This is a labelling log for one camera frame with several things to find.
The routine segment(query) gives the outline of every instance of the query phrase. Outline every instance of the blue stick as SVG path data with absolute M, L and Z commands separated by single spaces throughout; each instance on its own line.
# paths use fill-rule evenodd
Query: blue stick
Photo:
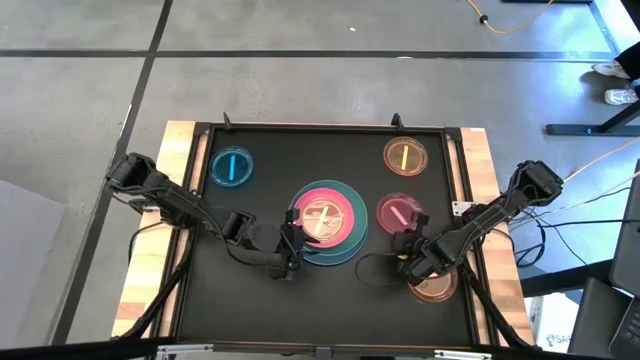
M 231 165 L 229 166 L 229 181 L 233 181 L 236 172 L 236 154 L 231 155 Z

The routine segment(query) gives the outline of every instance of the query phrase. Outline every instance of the person's foot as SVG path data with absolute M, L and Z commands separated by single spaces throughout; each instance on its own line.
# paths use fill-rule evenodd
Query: person's foot
M 609 105 L 632 104 L 638 101 L 638 95 L 633 89 L 613 89 L 604 93 L 604 101 Z
M 629 79 L 629 75 L 627 75 L 622 66 L 620 66 L 620 64 L 615 60 L 609 61 L 608 63 L 595 64 L 592 65 L 591 68 L 598 74 L 604 76 L 615 76 L 621 79 Z

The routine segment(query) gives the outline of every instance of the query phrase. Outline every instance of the gray floor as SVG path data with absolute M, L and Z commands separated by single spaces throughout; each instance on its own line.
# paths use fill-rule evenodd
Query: gray floor
M 515 26 L 540 8 L 481 0 L 495 26 Z M 0 0 L 0 48 L 146 49 L 162 1 Z M 615 11 L 603 8 L 603 15 Z M 620 46 L 639 39 L 616 21 Z M 175 1 L 162 49 L 369 49 L 438 51 L 591 51 L 607 44 L 589 9 L 557 5 L 530 29 L 498 36 L 479 28 L 463 0 Z M 89 221 L 142 59 L 0 58 L 0 178 L 67 205 L 21 345 L 45 341 L 49 322 Z M 620 108 L 601 100 L 626 86 L 585 63 L 413 59 L 157 59 L 129 151 L 155 156 L 167 120 L 485 127 L 501 187 L 516 164 L 541 159 L 560 175 L 627 139 L 548 137 L 551 122 L 599 123 Z M 629 147 L 572 180 L 553 207 L 572 204 L 627 177 L 640 155 Z M 603 199 L 551 222 L 619 218 L 626 196 Z M 126 274 L 132 210 L 112 204 L 70 341 L 108 338 Z M 566 227 L 589 262 L 613 253 L 616 225 Z M 513 233 L 518 248 L 538 241 L 533 227 Z M 579 261 L 549 233 L 537 269 Z

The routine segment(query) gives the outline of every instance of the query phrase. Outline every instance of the blue petri dish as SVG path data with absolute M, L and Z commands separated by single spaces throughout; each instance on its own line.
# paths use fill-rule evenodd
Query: blue petri dish
M 249 152 L 238 146 L 218 150 L 209 165 L 209 177 L 223 187 L 244 184 L 253 173 L 253 158 Z
M 347 238 L 337 246 L 319 249 L 305 245 L 305 251 L 314 251 L 317 253 L 313 255 L 306 255 L 304 260 L 312 264 L 322 266 L 342 264 L 353 258 L 364 245 L 368 229 L 367 207 L 362 200 L 362 197 L 360 197 L 360 194 L 350 186 L 335 180 L 320 180 L 302 188 L 294 196 L 289 208 L 292 208 L 303 194 L 318 188 L 333 189 L 344 195 L 353 207 L 355 224 L 349 236 L 347 236 Z

